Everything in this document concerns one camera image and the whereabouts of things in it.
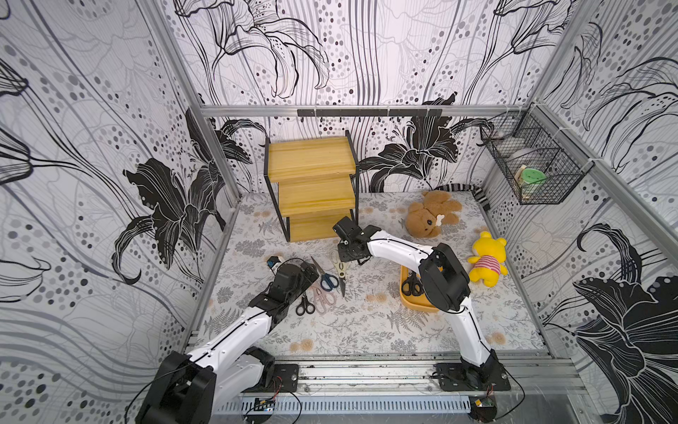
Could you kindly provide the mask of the beige kitchen scissors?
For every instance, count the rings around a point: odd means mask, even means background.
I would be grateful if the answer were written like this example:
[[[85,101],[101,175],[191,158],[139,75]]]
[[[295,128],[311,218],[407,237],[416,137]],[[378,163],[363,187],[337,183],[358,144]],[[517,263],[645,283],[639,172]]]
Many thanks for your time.
[[[335,270],[337,271],[337,277],[339,279],[339,289],[342,296],[345,296],[346,293],[346,270],[348,265],[344,263],[339,256],[333,259],[335,265]]]

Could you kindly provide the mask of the blue handled scissors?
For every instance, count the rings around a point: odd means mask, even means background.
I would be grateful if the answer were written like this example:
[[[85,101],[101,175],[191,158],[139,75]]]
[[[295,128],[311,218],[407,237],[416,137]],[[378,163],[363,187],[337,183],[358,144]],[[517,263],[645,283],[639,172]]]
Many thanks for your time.
[[[311,257],[311,259],[312,259],[312,262],[314,264],[314,267],[316,268],[316,270],[319,274],[319,278],[320,278],[319,286],[320,286],[320,288],[323,289],[323,291],[328,292],[328,293],[330,293],[331,291],[334,291],[335,289],[338,289],[339,288],[338,277],[328,274],[327,272],[325,272],[323,270],[323,268],[321,268],[321,265],[319,265],[319,263],[316,261],[316,259],[314,259],[313,257]]]

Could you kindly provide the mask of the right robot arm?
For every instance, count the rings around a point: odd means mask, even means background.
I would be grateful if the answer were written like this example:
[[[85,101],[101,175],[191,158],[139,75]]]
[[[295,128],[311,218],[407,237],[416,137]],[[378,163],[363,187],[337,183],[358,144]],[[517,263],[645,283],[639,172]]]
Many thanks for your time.
[[[485,345],[476,323],[469,276],[451,247],[444,243],[430,247],[402,240],[373,225],[362,229],[349,217],[338,221],[333,230],[341,239],[337,246],[341,261],[378,257],[418,275],[428,301],[446,314],[448,326],[459,342],[462,364],[487,375],[499,369],[501,363],[496,353]]]

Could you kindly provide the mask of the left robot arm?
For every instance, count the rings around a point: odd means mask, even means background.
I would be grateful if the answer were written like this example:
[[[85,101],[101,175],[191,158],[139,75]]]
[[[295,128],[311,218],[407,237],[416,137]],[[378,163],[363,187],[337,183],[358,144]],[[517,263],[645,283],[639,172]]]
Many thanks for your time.
[[[277,263],[274,279],[226,330],[189,353],[172,352],[142,390],[136,423],[208,423],[215,408],[244,390],[268,386],[275,359],[255,344],[286,318],[319,279],[299,258]]]

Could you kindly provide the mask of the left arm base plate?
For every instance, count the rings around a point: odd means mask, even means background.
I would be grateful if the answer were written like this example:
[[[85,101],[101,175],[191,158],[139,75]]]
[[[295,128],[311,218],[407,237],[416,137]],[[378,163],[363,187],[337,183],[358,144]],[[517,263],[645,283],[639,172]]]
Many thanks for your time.
[[[296,392],[298,389],[299,365],[274,364],[265,369],[259,383],[245,390],[246,393]]]

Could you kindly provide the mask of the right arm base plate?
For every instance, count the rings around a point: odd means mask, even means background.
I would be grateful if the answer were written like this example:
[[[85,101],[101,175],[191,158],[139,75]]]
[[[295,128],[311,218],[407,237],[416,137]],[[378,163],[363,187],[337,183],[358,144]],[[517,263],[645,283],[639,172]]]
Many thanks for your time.
[[[433,377],[441,390],[458,391],[509,391],[508,373],[501,363],[475,367],[466,363],[437,363]]]

